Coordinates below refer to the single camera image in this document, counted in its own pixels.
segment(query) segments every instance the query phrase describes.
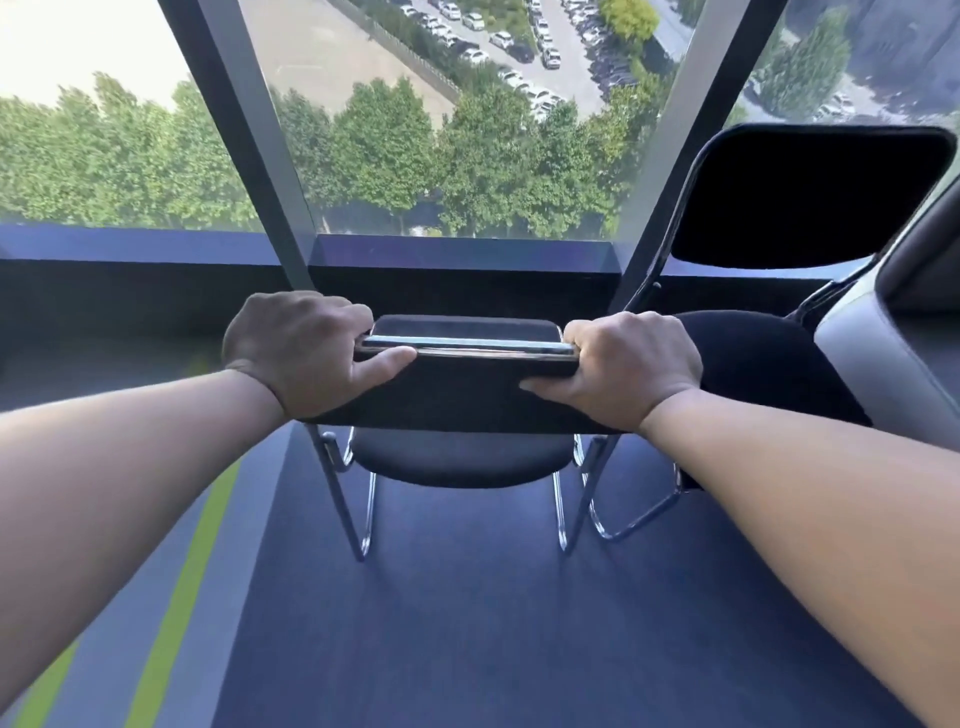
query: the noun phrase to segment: road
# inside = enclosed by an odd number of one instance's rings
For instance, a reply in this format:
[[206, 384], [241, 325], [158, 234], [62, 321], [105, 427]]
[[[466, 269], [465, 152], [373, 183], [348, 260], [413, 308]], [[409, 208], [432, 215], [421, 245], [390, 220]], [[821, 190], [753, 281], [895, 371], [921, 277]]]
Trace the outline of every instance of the road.
[[353, 85], [410, 79], [439, 128], [453, 104], [326, 0], [240, 0], [267, 83], [295, 88], [330, 114], [346, 105]]
[[543, 17], [550, 24], [550, 35], [553, 36], [554, 45], [560, 51], [561, 66], [553, 71], [543, 67], [539, 54], [530, 63], [521, 63], [506, 51], [492, 45], [490, 33], [487, 31], [472, 31], [459, 20], [448, 20], [442, 17], [440, 11], [430, 6], [426, 0], [410, 1], [417, 10], [440, 18], [464, 40], [479, 43], [481, 49], [489, 54], [494, 62], [509, 65], [534, 84], [548, 88], [565, 99], [576, 101], [581, 119], [603, 109], [600, 88], [590, 77], [587, 51], [576, 29], [570, 24], [566, 12], [560, 5], [560, 0], [542, 0]]

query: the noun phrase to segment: tree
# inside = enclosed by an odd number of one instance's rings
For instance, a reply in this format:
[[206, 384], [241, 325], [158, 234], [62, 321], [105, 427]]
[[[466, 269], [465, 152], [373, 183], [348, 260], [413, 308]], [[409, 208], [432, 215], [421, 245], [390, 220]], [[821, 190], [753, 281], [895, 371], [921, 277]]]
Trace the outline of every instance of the tree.
[[606, 234], [616, 229], [619, 207], [636, 180], [673, 74], [661, 77], [643, 72], [637, 80], [636, 86], [611, 89], [607, 107], [583, 124], [597, 184], [603, 193], [600, 211], [605, 218]]
[[557, 106], [538, 131], [523, 217], [537, 237], [562, 238], [584, 215], [606, 208], [603, 192], [574, 104]]
[[600, 0], [600, 14], [614, 33], [631, 43], [649, 40], [660, 23], [647, 0]]
[[333, 120], [332, 168], [350, 201], [382, 207], [399, 222], [434, 180], [433, 127], [410, 81], [356, 84]]
[[259, 221], [197, 88], [174, 111], [96, 74], [55, 107], [0, 99], [0, 216], [92, 227], [255, 230]]
[[526, 99], [505, 85], [461, 96], [437, 149], [440, 219], [452, 234], [513, 229], [534, 175], [535, 125]]
[[680, 0], [677, 5], [680, 19], [685, 25], [695, 28], [706, 3], [707, 0]]
[[760, 79], [760, 101], [768, 110], [803, 121], [826, 101], [850, 60], [846, 24], [846, 8], [832, 8], [810, 35], [776, 52]]
[[303, 197], [323, 218], [327, 210], [344, 201], [344, 190], [333, 172], [330, 117], [323, 107], [315, 107], [293, 88], [286, 94], [271, 88], [270, 94]]

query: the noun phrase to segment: glass window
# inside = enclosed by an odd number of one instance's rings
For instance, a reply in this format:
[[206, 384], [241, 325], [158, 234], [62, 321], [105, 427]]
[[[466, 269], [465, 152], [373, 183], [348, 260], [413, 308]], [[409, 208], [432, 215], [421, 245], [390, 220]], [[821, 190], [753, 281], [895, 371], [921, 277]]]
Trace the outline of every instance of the glass window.
[[[728, 124], [934, 124], [958, 131], [960, 5], [791, 0]], [[954, 160], [941, 187], [960, 171]]]
[[156, 0], [3, 0], [0, 68], [0, 222], [260, 229]]
[[321, 232], [610, 239], [669, 0], [240, 0]]

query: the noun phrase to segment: chrome chair leg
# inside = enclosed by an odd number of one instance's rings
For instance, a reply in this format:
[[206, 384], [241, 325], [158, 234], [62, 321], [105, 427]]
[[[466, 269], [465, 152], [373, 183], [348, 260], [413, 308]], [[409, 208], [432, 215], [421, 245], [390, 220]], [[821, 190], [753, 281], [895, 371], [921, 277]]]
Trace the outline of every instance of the chrome chair leg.
[[[595, 447], [591, 444], [590, 450], [592, 452], [587, 455], [583, 455], [583, 447], [580, 446], [580, 456], [578, 460], [577, 455], [577, 444], [580, 442], [579, 435], [576, 436], [574, 440], [574, 461], [577, 466], [580, 467], [583, 473], [584, 479], [584, 491], [580, 494], [580, 504], [577, 506], [577, 515], [573, 520], [573, 527], [570, 529], [569, 533], [566, 530], [566, 518], [564, 513], [564, 494], [561, 491], [560, 487], [560, 474], [553, 473], [553, 499], [557, 505], [557, 537], [560, 541], [560, 551], [564, 553], [564, 556], [569, 556], [573, 553], [573, 549], [577, 546], [577, 541], [580, 539], [580, 534], [584, 530], [584, 522], [587, 520], [587, 513], [592, 510], [593, 503], [593, 494], [596, 493], [597, 483], [600, 482], [600, 473], [603, 472], [604, 466], [607, 465], [607, 461], [610, 459], [611, 454], [613, 453], [613, 448], [616, 445], [616, 440], [619, 439], [619, 435], [609, 438], [612, 440], [612, 443], [608, 440], [604, 440], [603, 443], [597, 441], [599, 447]], [[585, 462], [592, 463], [590, 467], [590, 472], [583, 470]]]
[[347, 540], [350, 549], [353, 551], [353, 558], [357, 561], [363, 561], [370, 553], [370, 543], [373, 538], [373, 505], [376, 499], [376, 473], [370, 473], [370, 487], [367, 492], [367, 517], [364, 524], [364, 535], [361, 539], [357, 535], [356, 527], [353, 525], [353, 517], [350, 515], [347, 507], [347, 500], [344, 498], [344, 490], [340, 485], [340, 477], [337, 473], [345, 473], [353, 464], [353, 452], [350, 449], [350, 442], [353, 440], [353, 429], [350, 429], [350, 435], [347, 440], [347, 449], [343, 455], [337, 447], [337, 436], [332, 432], [320, 434], [316, 425], [304, 424], [306, 431], [310, 434], [310, 441], [313, 443], [313, 449], [320, 458], [320, 465], [324, 469], [326, 485], [330, 490], [330, 497], [333, 498], [333, 507], [337, 509], [337, 515], [340, 517], [340, 523], [347, 534]]
[[[616, 447], [616, 442], [618, 439], [619, 435], [604, 437], [602, 440], [601, 438], [593, 438], [593, 441], [590, 443], [590, 447], [585, 454], [583, 441], [580, 435], [575, 436], [573, 461], [580, 467], [580, 476], [584, 481], [584, 493], [587, 492], [588, 481], [594, 475], [594, 473], [596, 473], [596, 477], [599, 478], [600, 473], [603, 471], [603, 468], [607, 465], [607, 461], [610, 459], [613, 449]], [[623, 541], [632, 533], [638, 531], [641, 527], [661, 516], [666, 511], [670, 510], [674, 505], [676, 505], [677, 501], [680, 499], [680, 496], [686, 492], [683, 487], [680, 469], [677, 467], [676, 463], [674, 463], [673, 466], [673, 474], [674, 485], [673, 491], [670, 493], [670, 495], [663, 498], [660, 502], [642, 513], [637, 518], [633, 519], [619, 531], [611, 532], [607, 530], [603, 522], [600, 521], [600, 517], [597, 515], [596, 504], [593, 502], [593, 493], [590, 493], [590, 520], [593, 521], [593, 527], [600, 535], [600, 538], [611, 543]]]

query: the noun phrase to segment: wrist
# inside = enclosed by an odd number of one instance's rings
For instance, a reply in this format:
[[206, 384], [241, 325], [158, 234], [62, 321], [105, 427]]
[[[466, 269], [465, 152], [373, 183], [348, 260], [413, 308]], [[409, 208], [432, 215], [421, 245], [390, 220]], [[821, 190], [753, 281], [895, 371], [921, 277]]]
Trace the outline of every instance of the wrist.
[[700, 406], [704, 396], [708, 395], [696, 386], [687, 386], [672, 393], [647, 413], [636, 434], [656, 445], [666, 429], [688, 417], [692, 410]]

